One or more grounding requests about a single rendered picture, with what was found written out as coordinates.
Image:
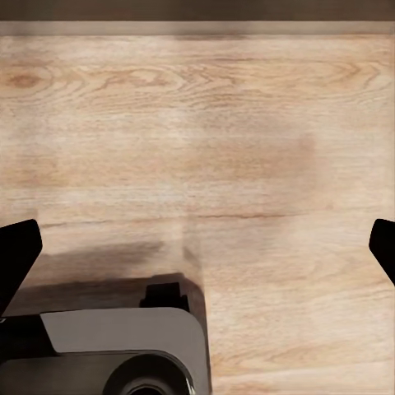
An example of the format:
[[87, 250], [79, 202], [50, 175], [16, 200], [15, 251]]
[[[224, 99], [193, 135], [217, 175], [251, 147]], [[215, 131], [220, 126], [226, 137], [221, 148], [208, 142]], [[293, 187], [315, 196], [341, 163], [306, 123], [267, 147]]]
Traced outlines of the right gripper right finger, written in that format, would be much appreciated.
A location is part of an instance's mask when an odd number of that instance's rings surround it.
[[395, 285], [395, 222], [380, 218], [375, 220], [369, 249]]

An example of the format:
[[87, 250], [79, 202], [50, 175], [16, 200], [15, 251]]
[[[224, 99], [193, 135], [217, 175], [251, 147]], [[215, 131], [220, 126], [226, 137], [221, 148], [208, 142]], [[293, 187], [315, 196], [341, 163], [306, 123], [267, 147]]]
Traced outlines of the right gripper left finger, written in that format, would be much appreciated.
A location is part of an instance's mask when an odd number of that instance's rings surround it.
[[0, 316], [43, 248], [36, 220], [0, 228]]

